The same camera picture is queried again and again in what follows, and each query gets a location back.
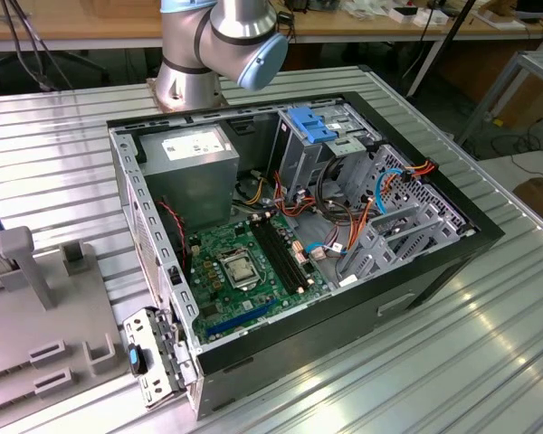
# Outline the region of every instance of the aluminum table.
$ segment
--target aluminum table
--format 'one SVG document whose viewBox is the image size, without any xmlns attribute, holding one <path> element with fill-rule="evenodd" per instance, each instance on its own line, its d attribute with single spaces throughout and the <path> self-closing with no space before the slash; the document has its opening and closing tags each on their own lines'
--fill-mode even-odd
<svg viewBox="0 0 543 434">
<path fill-rule="evenodd" d="M 146 412 L 125 375 L 3 432 L 543 432 L 543 222 L 371 72 L 282 73 L 231 104 L 355 90 L 506 236 L 429 303 L 204 420 Z M 151 303 L 117 196 L 105 120 L 157 113 L 146 86 L 0 98 L 0 215 L 39 251 L 96 249 L 117 323 Z"/>
<path fill-rule="evenodd" d="M 496 114 L 500 112 L 519 88 L 518 81 L 525 80 L 530 73 L 543 80 L 543 52 L 518 52 L 511 58 L 499 77 L 497 77 L 491 88 L 487 91 L 481 103 L 472 113 L 462 133 L 456 138 L 456 143 L 462 145 L 471 136 L 491 104 L 495 102 L 495 99 L 503 92 L 515 75 L 518 74 L 516 79 L 503 93 L 503 96 L 497 103 L 498 107 L 495 107 L 492 113 Z"/>
</svg>

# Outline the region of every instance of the motherboard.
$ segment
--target motherboard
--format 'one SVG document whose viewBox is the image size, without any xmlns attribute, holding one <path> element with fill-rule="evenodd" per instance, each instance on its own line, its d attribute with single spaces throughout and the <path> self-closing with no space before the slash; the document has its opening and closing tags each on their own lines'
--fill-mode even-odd
<svg viewBox="0 0 543 434">
<path fill-rule="evenodd" d="M 284 217 L 266 214 L 188 240 L 189 284 L 200 311 L 194 330 L 202 344 L 330 292 Z"/>
</svg>

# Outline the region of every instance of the desk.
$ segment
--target desk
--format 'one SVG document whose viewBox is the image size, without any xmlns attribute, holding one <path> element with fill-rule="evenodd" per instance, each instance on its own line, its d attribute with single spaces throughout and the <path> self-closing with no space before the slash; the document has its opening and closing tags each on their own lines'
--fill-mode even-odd
<svg viewBox="0 0 543 434">
<path fill-rule="evenodd" d="M 32 14 L 36 31 L 51 50 L 94 50 L 113 48 L 147 48 L 161 46 L 159 13 L 154 18 L 100 18 L 88 7 L 86 0 L 21 0 L 21 7 Z M 272 0 L 277 10 L 285 10 L 281 0 Z M 296 13 L 296 43 L 324 42 L 411 42 L 418 41 L 424 28 L 414 24 L 399 24 L 387 16 L 360 21 L 344 11 L 335 13 L 309 11 Z M 424 37 L 434 45 L 408 92 L 411 96 L 436 55 L 453 21 L 445 26 L 430 26 Z M 20 32 L 23 50 L 31 50 Z M 467 18 L 456 35 L 457 41 L 542 39 L 543 27 L 528 25 L 527 30 L 500 31 L 473 18 Z M 14 50 L 12 36 L 6 24 L 0 23 L 0 52 Z"/>
<path fill-rule="evenodd" d="M 125 375 L 2 430 L 535 432 L 543 429 L 543 221 L 374 73 L 279 74 L 227 101 L 357 91 L 506 232 L 428 303 L 201 421 L 185 397 L 147 413 Z M 39 252 L 83 238 L 118 324 L 151 304 L 122 214 L 107 119 L 157 114 L 145 85 L 0 97 L 0 214 Z M 41 203 L 48 203 L 43 210 Z"/>
</svg>

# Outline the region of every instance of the red cable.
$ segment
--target red cable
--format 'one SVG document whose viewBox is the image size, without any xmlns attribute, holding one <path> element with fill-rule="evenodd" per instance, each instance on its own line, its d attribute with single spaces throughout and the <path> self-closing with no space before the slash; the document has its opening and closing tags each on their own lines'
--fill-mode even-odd
<svg viewBox="0 0 543 434">
<path fill-rule="evenodd" d="M 171 214 L 171 217 L 173 217 L 173 220 L 177 223 L 177 228 L 179 228 L 179 235 L 181 236 L 181 246 L 183 248 L 183 270 L 185 270 L 185 259 L 186 259 L 186 252 L 185 252 L 185 233 L 183 232 L 183 226 L 181 226 L 181 221 L 179 220 L 179 216 L 171 209 L 168 205 L 162 202 L 157 202 L 159 205 L 161 205 L 163 208 L 167 210 L 169 214 Z"/>
</svg>

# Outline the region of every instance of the white object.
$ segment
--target white object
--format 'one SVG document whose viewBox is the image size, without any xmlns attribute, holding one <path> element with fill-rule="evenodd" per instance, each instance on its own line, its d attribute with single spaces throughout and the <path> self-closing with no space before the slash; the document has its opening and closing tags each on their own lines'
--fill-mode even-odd
<svg viewBox="0 0 543 434">
<path fill-rule="evenodd" d="M 358 20 L 373 19 L 375 15 L 386 15 L 383 7 L 387 0 L 348 0 L 342 2 L 340 9 L 348 12 Z"/>
<path fill-rule="evenodd" d="M 419 8 L 418 12 L 416 13 L 414 23 L 419 27 L 425 27 L 426 23 L 428 23 L 428 17 L 430 16 L 430 14 L 430 9 Z M 445 25 L 448 23 L 448 21 L 448 15 L 445 15 L 443 11 L 439 11 L 437 9 L 433 11 L 433 17 L 431 18 L 431 22 L 428 25 Z"/>
<path fill-rule="evenodd" d="M 358 278 L 356 277 L 356 274 L 350 274 L 347 278 L 345 278 L 344 280 L 341 280 L 339 282 L 339 285 L 341 288 L 345 287 L 346 285 L 349 285 L 350 283 L 354 283 L 358 280 Z"/>
<path fill-rule="evenodd" d="M 339 242 L 332 244 L 332 250 L 334 250 L 336 253 L 340 253 L 343 247 L 344 246 L 342 246 Z"/>
<path fill-rule="evenodd" d="M 495 23 L 491 21 L 490 19 L 485 18 L 479 13 L 473 12 L 472 15 L 475 18 L 479 18 L 481 21 L 490 25 L 491 27 L 494 27 L 495 29 L 499 29 L 499 30 L 523 30 L 525 28 L 525 24 L 520 23 L 517 20 L 509 21 L 506 23 Z"/>
<path fill-rule="evenodd" d="M 225 150 L 213 131 L 168 138 L 163 141 L 163 148 L 171 161 Z"/>
<path fill-rule="evenodd" d="M 326 258 L 326 253 L 324 253 L 324 248 L 317 247 L 310 252 L 310 255 L 315 260 L 322 260 Z"/>
<path fill-rule="evenodd" d="M 405 10 L 413 10 L 412 14 L 403 14 Z M 415 7 L 395 7 L 390 9 L 388 12 L 388 17 L 395 20 L 400 24 L 410 24 L 416 17 L 417 8 Z"/>
</svg>

